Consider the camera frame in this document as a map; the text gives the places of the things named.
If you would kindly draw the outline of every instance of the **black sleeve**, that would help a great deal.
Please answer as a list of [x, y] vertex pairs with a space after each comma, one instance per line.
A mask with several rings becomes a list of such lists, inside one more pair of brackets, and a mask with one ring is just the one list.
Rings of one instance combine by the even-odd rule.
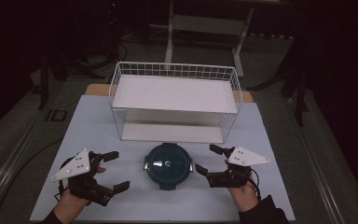
[[51, 210], [51, 212], [41, 224], [62, 224], [62, 222], [60, 222], [60, 220], [56, 217], [54, 211]]
[[287, 224], [286, 218], [281, 208], [275, 207], [271, 195], [263, 199], [254, 208], [246, 212], [240, 212], [241, 224]]

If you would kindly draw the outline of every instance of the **white desk leg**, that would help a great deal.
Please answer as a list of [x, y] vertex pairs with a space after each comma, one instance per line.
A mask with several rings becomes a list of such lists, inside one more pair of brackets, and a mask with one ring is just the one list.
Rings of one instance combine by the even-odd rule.
[[[172, 33], [173, 33], [173, 0], [170, 1], [170, 17], [168, 19], [168, 45], [167, 51], [165, 52], [165, 63], [172, 63], [172, 51], [173, 51], [173, 43], [172, 43]], [[169, 65], [164, 65], [165, 69], [170, 69]]]
[[245, 40], [245, 37], [246, 37], [246, 33], [248, 32], [249, 24], [251, 22], [251, 18], [252, 18], [254, 11], [255, 11], [255, 9], [252, 7], [249, 9], [248, 16], [246, 18], [245, 23], [243, 24], [243, 29], [242, 29], [241, 36], [240, 36], [240, 42], [238, 43], [237, 47], [232, 50], [232, 56], [234, 58], [234, 64], [235, 64], [235, 68], [237, 70], [238, 77], [243, 77], [240, 52], [242, 49], [243, 41]]

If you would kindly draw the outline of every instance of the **floor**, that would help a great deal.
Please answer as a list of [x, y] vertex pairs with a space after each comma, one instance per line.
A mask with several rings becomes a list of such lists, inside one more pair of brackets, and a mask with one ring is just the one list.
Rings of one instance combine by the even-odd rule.
[[[232, 39], [217, 41], [216, 45], [214, 39], [202, 40], [198, 36], [200, 40], [195, 42], [191, 36], [182, 34], [174, 39], [174, 63], [233, 66], [229, 47]], [[161, 28], [156, 28], [148, 41], [128, 33], [119, 47], [120, 58], [164, 62], [165, 37], [166, 30]], [[290, 45], [291, 39], [247, 37], [241, 52], [245, 74], [241, 87], [246, 90], [272, 77]], [[84, 77], [71, 68], [68, 71], [70, 76], [65, 82], [50, 78], [50, 96], [44, 109], [37, 109], [39, 95], [29, 93], [0, 120], [0, 223], [29, 222], [79, 97], [90, 83], [108, 82], [114, 65], [96, 71], [105, 79]], [[38, 72], [30, 75], [38, 77]], [[282, 98], [281, 86], [277, 83], [251, 94], [260, 109], [296, 215], [292, 223], [358, 223], [358, 186], [312, 92], [307, 90], [309, 112], [304, 112], [304, 127], [299, 127], [293, 116], [296, 96]], [[62, 114], [61, 119], [53, 118], [54, 112]]]

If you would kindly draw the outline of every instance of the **container lid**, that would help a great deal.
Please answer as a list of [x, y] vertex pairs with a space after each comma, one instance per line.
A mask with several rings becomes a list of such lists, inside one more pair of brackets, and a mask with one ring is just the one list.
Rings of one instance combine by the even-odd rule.
[[163, 143], [145, 156], [145, 169], [160, 189], [176, 189], [191, 171], [192, 160], [188, 153], [176, 144]]

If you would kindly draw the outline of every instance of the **white tabletop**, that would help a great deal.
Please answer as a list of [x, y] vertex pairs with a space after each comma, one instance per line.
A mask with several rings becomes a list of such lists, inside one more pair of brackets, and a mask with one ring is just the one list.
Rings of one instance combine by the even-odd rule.
[[[230, 222], [238, 221], [238, 211], [227, 189], [211, 189], [208, 181], [197, 172], [190, 174], [176, 190], [158, 189], [144, 168], [144, 159], [160, 142], [121, 141], [111, 113], [108, 96], [81, 97], [76, 112], [69, 125], [62, 145], [51, 170], [46, 176], [45, 185], [39, 195], [30, 217], [39, 221], [55, 206], [54, 195], [58, 183], [50, 182], [62, 163], [87, 148], [96, 153], [118, 151], [115, 161], [102, 163], [107, 168], [95, 178], [100, 185], [111, 188], [113, 185], [130, 180], [130, 189], [109, 202], [106, 207], [92, 203], [87, 206], [77, 220], [88, 222]], [[194, 163], [210, 172], [226, 170], [224, 157], [214, 154], [207, 144], [181, 144]], [[271, 194], [275, 204], [282, 208], [289, 220], [295, 216], [289, 203], [278, 164], [275, 161], [263, 121], [254, 103], [244, 103], [231, 129], [225, 144], [221, 147], [241, 146], [264, 157], [271, 163], [256, 165], [253, 168], [260, 176], [262, 198]]]

